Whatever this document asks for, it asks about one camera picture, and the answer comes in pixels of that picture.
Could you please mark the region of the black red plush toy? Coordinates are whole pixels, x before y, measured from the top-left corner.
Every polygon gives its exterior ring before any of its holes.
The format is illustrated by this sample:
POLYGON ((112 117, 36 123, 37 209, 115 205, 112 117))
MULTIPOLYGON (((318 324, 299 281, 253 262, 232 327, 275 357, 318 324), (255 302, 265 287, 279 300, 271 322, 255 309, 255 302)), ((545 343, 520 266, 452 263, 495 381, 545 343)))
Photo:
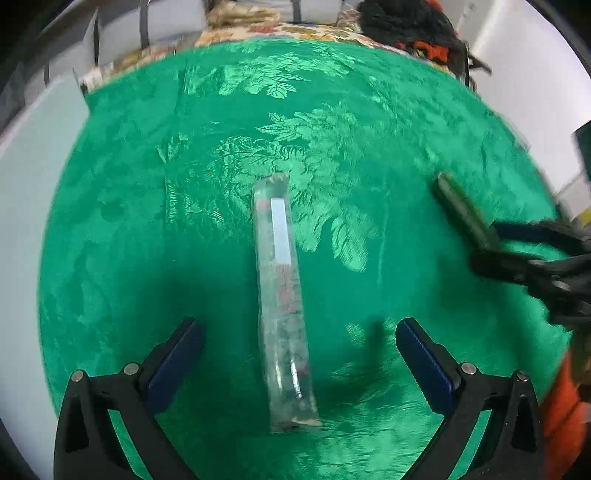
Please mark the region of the black red plush toy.
POLYGON ((363 35, 445 67, 471 89, 476 88, 473 70, 492 73, 458 37, 437 1, 368 0, 356 10, 363 35))

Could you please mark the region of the orange red cloth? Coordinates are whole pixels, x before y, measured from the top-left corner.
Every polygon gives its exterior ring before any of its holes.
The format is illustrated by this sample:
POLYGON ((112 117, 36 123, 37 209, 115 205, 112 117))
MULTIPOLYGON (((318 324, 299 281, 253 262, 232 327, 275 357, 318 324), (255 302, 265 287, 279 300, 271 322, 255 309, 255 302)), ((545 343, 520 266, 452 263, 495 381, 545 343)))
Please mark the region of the orange red cloth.
POLYGON ((568 351, 546 394, 540 417, 544 442, 545 479, 561 479, 583 450, 587 404, 580 400, 571 378, 568 351))

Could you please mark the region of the floral sofa blanket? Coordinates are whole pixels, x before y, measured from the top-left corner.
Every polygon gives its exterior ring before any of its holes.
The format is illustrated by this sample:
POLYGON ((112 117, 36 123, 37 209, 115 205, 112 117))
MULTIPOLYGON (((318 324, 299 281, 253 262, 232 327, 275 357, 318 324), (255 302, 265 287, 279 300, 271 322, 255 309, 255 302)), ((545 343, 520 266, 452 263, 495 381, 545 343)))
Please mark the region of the floral sofa blanket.
MULTIPOLYGON (((279 20, 274 18, 273 14, 267 15, 263 21, 246 18, 245 14, 249 11, 249 8, 239 7, 236 3, 224 1, 221 5, 215 6, 212 12, 208 14, 211 27, 201 34, 182 35, 174 40, 161 41, 154 46, 131 51, 104 66, 91 69, 89 73, 81 78, 79 84, 83 90, 92 92, 128 72, 183 50, 228 43, 252 51, 253 48, 250 44, 260 39, 348 43, 413 56, 396 47, 378 43, 363 35, 359 25, 359 12, 356 10, 359 4, 353 6, 351 2, 346 2, 339 12, 335 25, 301 24, 297 26, 296 24, 280 23, 279 20)), ((445 67, 425 59, 422 60, 452 74, 445 67)))

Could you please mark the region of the white cardboard storage box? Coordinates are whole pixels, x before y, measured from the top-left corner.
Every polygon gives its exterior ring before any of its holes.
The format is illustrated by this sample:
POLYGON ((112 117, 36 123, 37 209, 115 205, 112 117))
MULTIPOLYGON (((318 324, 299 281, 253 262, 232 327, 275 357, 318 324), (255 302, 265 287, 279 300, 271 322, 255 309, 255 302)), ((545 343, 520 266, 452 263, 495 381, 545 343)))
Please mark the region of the white cardboard storage box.
POLYGON ((77 80, 64 76, 1 136, 1 419, 41 479, 53 473, 57 426, 40 346, 42 246, 60 175, 88 117, 77 80))

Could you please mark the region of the green sausage stick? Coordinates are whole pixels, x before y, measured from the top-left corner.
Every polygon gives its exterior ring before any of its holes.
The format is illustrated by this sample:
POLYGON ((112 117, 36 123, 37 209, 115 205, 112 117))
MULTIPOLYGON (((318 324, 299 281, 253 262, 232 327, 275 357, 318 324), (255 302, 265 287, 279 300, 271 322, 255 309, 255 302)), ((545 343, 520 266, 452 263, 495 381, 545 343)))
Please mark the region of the green sausage stick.
POLYGON ((432 192, 454 225, 472 249, 495 249, 500 239, 484 219, 460 183, 449 173, 440 172, 432 184, 432 192))

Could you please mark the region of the green patterned tablecloth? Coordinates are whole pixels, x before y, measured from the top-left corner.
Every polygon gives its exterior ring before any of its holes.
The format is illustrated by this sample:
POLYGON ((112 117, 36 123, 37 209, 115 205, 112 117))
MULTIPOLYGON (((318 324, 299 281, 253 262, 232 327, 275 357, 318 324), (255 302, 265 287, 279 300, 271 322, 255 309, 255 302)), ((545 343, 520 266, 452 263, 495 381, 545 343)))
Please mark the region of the green patterned tablecloth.
POLYGON ((490 220, 554 216, 522 143, 422 62, 349 43, 256 39, 173 55, 87 98, 46 231, 40 332, 69 375, 117 372, 186 316, 204 354, 159 421, 203 479, 398 479, 440 424, 394 344, 414 317, 482 372, 550 389, 569 343, 520 287, 475 276, 430 185, 490 220), (290 176, 322 426, 270 429, 252 188, 290 176))

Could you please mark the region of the clear long cracker sleeve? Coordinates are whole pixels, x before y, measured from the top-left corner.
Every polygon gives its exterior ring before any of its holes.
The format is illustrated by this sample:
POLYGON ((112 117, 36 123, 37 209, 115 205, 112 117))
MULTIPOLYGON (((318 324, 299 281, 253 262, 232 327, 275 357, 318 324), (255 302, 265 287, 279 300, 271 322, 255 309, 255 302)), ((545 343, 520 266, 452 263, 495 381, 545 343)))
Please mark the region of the clear long cracker sleeve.
POLYGON ((321 424, 311 381, 289 190, 287 173, 260 178, 253 186, 259 343, 274 431, 321 424))

